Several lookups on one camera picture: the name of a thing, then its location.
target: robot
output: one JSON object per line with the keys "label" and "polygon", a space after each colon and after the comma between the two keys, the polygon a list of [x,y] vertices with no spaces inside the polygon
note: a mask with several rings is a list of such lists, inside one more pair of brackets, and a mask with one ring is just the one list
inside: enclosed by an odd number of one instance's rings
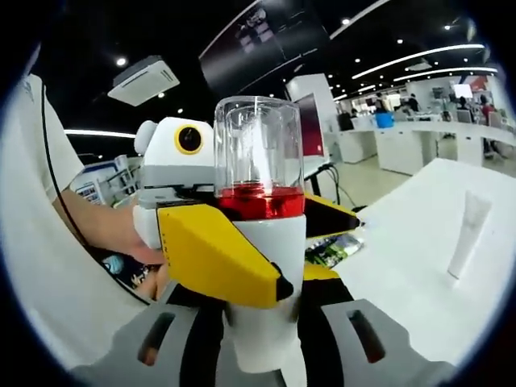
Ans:
{"label": "robot", "polygon": [[[306,239],[353,230],[356,214],[294,183],[237,187],[231,135],[172,117],[140,127],[135,228],[163,251],[173,282],[120,329],[109,353],[73,375],[91,385],[172,387],[294,385],[293,368],[295,385],[308,386],[448,378],[450,364],[422,358],[408,332],[353,300],[335,271],[304,263]],[[248,138],[255,135],[249,127]],[[263,176],[260,152],[246,165]],[[264,192],[277,196],[265,200]]]}

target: black ceiling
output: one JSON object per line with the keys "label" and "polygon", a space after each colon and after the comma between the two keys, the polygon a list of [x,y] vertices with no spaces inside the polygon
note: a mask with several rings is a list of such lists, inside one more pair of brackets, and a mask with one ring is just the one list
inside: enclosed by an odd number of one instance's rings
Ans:
{"label": "black ceiling", "polygon": [[[352,18],[374,0],[354,2],[313,1],[315,12],[330,35],[341,27],[343,18]],[[147,0],[130,6],[122,0],[70,0],[62,16],[45,37],[34,72],[48,87],[48,97],[65,127],[135,133],[146,119],[161,120],[168,115],[211,121],[217,98],[202,75],[198,56],[206,45],[250,0],[225,2],[171,2]],[[451,25],[449,31],[443,27]],[[352,95],[360,84],[391,84],[406,75],[404,68],[420,60],[407,61],[356,81],[352,76],[390,60],[451,44],[468,43],[468,20],[446,0],[390,0],[353,23],[326,47],[299,63],[286,66],[246,94],[284,95],[283,78],[326,73],[334,95]],[[181,84],[164,98],[153,98],[132,107],[106,96],[114,76],[122,70],[116,58],[125,56],[129,64],[149,55],[161,55]],[[438,68],[482,65],[482,53],[472,50],[444,52],[426,58]],[[129,139],[103,137],[72,138],[79,153],[107,157],[132,153]]]}

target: blue container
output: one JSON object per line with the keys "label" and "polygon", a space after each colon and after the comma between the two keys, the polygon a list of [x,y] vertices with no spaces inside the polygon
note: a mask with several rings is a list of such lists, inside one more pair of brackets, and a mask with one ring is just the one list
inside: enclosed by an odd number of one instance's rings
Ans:
{"label": "blue container", "polygon": [[394,116],[392,113],[378,113],[375,114],[377,117],[377,125],[380,129],[394,126]]}

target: robot eye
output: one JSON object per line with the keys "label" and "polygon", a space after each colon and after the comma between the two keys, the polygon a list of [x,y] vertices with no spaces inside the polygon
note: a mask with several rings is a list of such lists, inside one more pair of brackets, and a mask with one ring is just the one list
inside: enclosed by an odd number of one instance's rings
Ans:
{"label": "robot eye", "polygon": [[194,155],[202,147],[201,132],[196,127],[185,126],[177,129],[176,148],[185,155]]}

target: red liquid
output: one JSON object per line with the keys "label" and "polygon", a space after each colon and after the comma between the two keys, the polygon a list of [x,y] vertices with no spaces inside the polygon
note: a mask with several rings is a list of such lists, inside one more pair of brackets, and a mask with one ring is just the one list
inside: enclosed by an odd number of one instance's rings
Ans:
{"label": "red liquid", "polygon": [[265,193],[261,183],[223,189],[218,205],[230,220],[293,218],[303,215],[305,195],[300,187],[273,187]]}

